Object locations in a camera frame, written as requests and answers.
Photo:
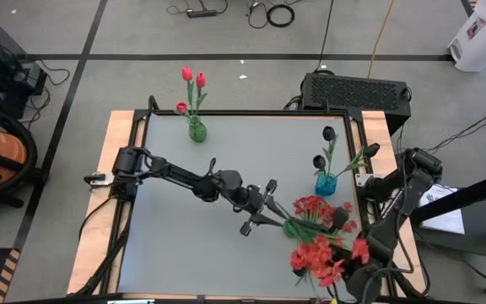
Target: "white paper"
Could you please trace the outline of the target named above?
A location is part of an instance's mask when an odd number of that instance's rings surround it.
[[[423,194],[419,200],[419,207],[432,203],[439,198],[443,198],[458,190],[453,187],[445,187],[441,185],[434,185],[429,191]],[[446,231],[457,234],[464,234],[464,223],[462,222],[462,212],[460,209],[451,211],[433,219],[424,220],[421,227],[434,229],[438,231]]]

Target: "metal stand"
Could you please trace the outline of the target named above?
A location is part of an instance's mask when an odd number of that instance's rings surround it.
[[[417,224],[423,220],[461,208],[466,231],[464,236],[418,228]],[[486,180],[415,209],[410,220],[413,228],[431,243],[486,256]]]

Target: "vase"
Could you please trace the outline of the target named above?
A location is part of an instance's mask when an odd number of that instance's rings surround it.
[[[201,143],[208,136],[208,129],[203,125],[200,117],[193,115],[188,118],[189,137],[196,143]]]
[[[337,189],[337,177],[327,174],[320,174],[316,179],[315,192],[321,197],[328,197]]]

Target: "white container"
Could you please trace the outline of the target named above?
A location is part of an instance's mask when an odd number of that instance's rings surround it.
[[[479,72],[486,67],[486,0],[479,0],[475,11],[448,46],[455,68]]]

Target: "black hose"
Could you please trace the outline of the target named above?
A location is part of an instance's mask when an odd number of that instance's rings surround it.
[[[18,186],[27,175],[35,168],[37,163],[37,146],[30,131],[26,129],[19,121],[0,112],[0,125],[9,133],[19,138],[25,146],[25,163],[22,170],[16,172],[14,176],[6,182],[0,184],[0,193],[7,193],[12,188]]]

